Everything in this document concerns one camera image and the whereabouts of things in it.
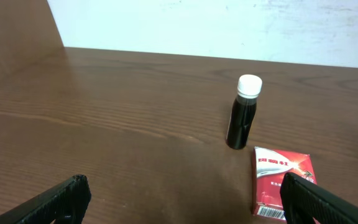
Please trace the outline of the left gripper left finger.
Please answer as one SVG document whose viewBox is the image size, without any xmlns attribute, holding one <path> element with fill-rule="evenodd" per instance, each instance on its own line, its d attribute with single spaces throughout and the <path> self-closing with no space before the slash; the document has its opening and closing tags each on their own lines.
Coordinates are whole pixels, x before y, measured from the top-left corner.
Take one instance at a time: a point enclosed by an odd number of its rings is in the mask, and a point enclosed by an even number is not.
<svg viewBox="0 0 358 224">
<path fill-rule="evenodd" d="M 91 192 L 85 175 L 77 174 L 0 215 L 0 224 L 81 224 Z"/>
</svg>

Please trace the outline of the red medicine box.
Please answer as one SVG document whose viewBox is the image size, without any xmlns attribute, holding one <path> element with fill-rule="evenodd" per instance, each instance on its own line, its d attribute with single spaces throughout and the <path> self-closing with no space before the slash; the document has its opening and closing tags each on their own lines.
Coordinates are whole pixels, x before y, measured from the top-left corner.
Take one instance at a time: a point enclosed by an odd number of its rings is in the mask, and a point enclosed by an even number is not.
<svg viewBox="0 0 358 224">
<path fill-rule="evenodd" d="M 280 188 L 284 175 L 293 172 L 316 184 L 310 155 L 298 152 L 254 147 L 252 159 L 252 213 L 285 221 Z"/>
</svg>

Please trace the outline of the small black white-capped bottle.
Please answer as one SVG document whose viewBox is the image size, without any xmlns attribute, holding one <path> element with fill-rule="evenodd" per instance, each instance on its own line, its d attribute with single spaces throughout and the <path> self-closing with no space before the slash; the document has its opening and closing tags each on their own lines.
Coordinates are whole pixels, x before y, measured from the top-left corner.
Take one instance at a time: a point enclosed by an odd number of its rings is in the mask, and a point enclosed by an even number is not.
<svg viewBox="0 0 358 224">
<path fill-rule="evenodd" d="M 247 144 L 257 110 L 257 98 L 262 79 L 256 75 L 242 75 L 237 83 L 237 96 L 233 102 L 226 134 L 226 144 L 232 149 L 243 149 Z"/>
</svg>

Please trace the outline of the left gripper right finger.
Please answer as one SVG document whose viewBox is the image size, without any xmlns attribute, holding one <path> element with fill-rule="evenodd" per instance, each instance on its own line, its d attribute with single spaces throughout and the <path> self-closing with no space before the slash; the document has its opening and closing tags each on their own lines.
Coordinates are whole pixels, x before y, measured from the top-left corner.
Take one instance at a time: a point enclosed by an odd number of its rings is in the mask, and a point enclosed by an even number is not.
<svg viewBox="0 0 358 224">
<path fill-rule="evenodd" d="M 358 224 L 358 207 L 287 172 L 280 196 L 288 224 Z"/>
</svg>

